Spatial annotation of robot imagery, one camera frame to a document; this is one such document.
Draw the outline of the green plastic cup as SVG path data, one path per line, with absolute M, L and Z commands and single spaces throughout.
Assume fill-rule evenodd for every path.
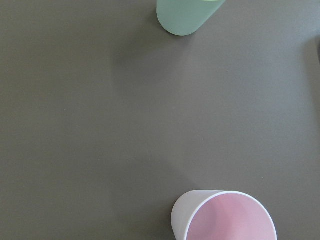
M 160 25 L 175 36 L 196 32 L 225 2 L 223 0 L 157 0 Z

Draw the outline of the pink plastic cup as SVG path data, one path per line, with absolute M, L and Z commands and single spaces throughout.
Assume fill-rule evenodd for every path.
M 276 240 L 275 224 L 254 197 L 238 191 L 192 190 L 175 202 L 177 240 Z

